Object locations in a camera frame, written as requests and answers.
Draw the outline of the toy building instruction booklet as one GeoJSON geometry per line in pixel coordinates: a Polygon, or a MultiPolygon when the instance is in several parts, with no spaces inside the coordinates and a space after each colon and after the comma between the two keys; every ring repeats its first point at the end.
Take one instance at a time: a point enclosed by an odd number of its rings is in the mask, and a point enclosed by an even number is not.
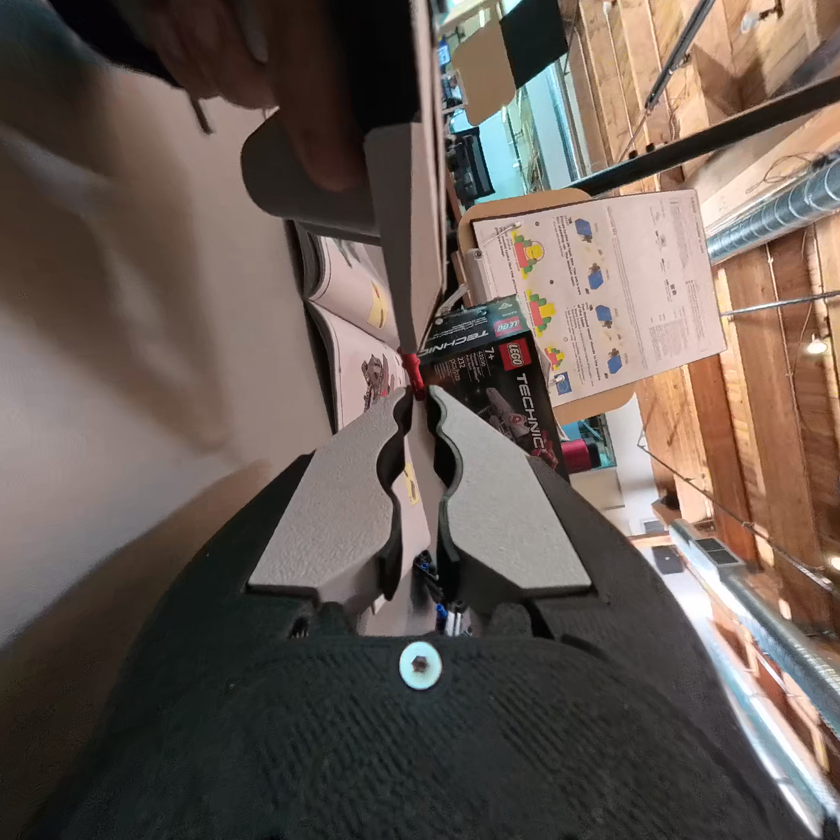
{"type": "Polygon", "coordinates": [[[410,376],[398,345],[392,296],[377,271],[381,251],[291,227],[301,299],[331,429],[338,433],[410,376]]]}

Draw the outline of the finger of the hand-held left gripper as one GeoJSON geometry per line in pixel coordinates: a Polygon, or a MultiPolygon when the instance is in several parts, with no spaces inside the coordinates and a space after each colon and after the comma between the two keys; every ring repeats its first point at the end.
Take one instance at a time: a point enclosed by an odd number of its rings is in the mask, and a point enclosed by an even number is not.
{"type": "Polygon", "coordinates": [[[411,122],[386,125],[364,139],[375,222],[402,351],[418,349],[413,317],[413,127],[411,122]]]}

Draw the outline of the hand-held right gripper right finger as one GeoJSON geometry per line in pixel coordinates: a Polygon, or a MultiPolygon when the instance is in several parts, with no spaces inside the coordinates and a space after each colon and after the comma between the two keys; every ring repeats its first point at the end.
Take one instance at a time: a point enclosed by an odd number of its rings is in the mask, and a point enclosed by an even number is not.
{"type": "Polygon", "coordinates": [[[437,588],[446,606],[489,616],[592,588],[543,489],[543,466],[441,387],[427,389],[434,438],[437,588]]]}

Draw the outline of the black monitor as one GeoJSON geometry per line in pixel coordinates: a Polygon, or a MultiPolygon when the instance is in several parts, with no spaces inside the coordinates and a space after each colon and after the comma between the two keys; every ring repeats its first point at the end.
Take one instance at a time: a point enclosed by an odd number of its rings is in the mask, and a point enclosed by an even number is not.
{"type": "Polygon", "coordinates": [[[462,204],[472,205],[494,194],[480,141],[480,130],[473,127],[453,135],[448,148],[449,170],[455,181],[455,193],[462,204]]]}

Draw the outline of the printed instruction sheet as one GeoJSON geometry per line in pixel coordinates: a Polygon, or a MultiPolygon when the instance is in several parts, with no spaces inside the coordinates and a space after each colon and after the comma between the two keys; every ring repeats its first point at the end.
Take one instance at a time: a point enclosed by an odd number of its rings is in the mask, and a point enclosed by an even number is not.
{"type": "Polygon", "coordinates": [[[499,298],[518,297],[553,406],[727,348],[697,192],[592,198],[472,224],[499,298]]]}

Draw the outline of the rounded beige cardboard board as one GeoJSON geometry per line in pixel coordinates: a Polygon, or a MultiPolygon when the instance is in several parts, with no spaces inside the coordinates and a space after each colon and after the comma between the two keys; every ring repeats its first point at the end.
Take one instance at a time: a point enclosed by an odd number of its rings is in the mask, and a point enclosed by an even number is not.
{"type": "Polygon", "coordinates": [[[516,97],[500,20],[491,20],[468,37],[452,61],[471,126],[481,125],[516,97]]]}

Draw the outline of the black panel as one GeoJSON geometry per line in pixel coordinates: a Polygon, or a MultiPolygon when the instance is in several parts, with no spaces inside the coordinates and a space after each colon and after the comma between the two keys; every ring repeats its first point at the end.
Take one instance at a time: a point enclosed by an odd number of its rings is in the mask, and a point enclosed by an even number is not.
{"type": "Polygon", "coordinates": [[[557,1],[519,2],[501,18],[500,30],[516,89],[569,52],[557,1]]]}

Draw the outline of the black ceiling rail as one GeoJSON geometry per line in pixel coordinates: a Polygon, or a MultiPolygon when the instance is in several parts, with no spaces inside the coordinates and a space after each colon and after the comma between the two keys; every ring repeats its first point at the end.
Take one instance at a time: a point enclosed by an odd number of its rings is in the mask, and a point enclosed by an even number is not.
{"type": "Polygon", "coordinates": [[[609,193],[700,157],[714,154],[765,131],[809,116],[839,100],[839,77],[769,100],[716,125],[583,177],[570,185],[589,196],[609,193]]]}

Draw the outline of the spiral metal duct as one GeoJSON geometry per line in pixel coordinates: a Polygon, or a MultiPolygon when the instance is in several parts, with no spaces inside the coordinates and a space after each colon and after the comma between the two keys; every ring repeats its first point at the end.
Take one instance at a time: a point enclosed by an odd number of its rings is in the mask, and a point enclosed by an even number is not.
{"type": "Polygon", "coordinates": [[[710,263],[717,266],[838,211],[839,151],[832,150],[779,189],[716,223],[707,235],[710,263]]]}

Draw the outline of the black toy set box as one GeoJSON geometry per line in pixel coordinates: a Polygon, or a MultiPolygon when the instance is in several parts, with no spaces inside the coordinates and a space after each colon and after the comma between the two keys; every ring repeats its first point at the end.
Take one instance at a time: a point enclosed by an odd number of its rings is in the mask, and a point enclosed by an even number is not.
{"type": "Polygon", "coordinates": [[[444,389],[569,478],[539,352],[517,297],[437,315],[418,359],[425,386],[444,389]]]}

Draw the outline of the person's left hand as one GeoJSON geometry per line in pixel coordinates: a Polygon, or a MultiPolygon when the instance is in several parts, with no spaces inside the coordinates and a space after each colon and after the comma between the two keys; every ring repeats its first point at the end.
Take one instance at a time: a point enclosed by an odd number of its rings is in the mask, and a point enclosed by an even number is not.
{"type": "Polygon", "coordinates": [[[255,2],[266,61],[247,47],[229,2],[146,2],[148,39],[195,98],[245,109],[276,107],[288,143],[311,180],[345,192],[366,178],[345,56],[325,2],[255,2]]]}

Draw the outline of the brown cardboard board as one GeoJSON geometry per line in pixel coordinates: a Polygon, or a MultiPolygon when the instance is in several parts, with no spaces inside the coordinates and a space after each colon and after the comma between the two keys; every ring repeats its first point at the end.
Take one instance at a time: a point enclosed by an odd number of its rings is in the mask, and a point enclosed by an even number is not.
{"type": "MultiPolygon", "coordinates": [[[[477,203],[465,210],[458,222],[457,240],[458,253],[464,266],[459,280],[467,289],[469,303],[472,305],[481,303],[480,293],[485,291],[484,281],[480,278],[479,260],[472,255],[474,250],[480,249],[472,227],[474,222],[494,217],[519,217],[524,214],[585,203],[591,200],[592,197],[588,193],[579,188],[568,186],[559,190],[535,192],[523,196],[477,203]]],[[[634,394],[635,385],[633,383],[624,384],[600,394],[577,398],[564,405],[555,406],[553,414],[559,425],[574,423],[587,417],[609,413],[621,408],[634,394]]]]}

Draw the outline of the grey desk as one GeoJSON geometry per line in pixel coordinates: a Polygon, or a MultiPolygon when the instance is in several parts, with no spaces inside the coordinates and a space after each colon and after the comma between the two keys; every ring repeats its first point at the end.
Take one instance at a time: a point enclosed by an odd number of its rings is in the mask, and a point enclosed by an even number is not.
{"type": "Polygon", "coordinates": [[[2,648],[165,519],[331,424],[264,120],[109,64],[2,2],[2,648]]]}

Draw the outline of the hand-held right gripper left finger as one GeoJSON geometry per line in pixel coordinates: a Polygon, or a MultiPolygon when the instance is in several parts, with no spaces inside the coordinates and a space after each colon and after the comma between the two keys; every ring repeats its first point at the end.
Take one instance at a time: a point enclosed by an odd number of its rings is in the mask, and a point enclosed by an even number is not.
{"type": "Polygon", "coordinates": [[[403,577],[401,502],[413,392],[396,388],[313,455],[248,579],[257,592],[360,614],[403,577]]]}

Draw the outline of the long metal air duct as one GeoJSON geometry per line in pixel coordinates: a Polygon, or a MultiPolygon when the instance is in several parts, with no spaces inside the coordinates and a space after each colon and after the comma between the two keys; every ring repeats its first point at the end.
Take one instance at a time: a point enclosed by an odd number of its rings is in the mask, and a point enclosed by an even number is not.
{"type": "Polygon", "coordinates": [[[838,666],[762,598],[722,542],[684,519],[668,531],[707,594],[700,634],[750,744],[812,835],[838,825],[838,666]]]}

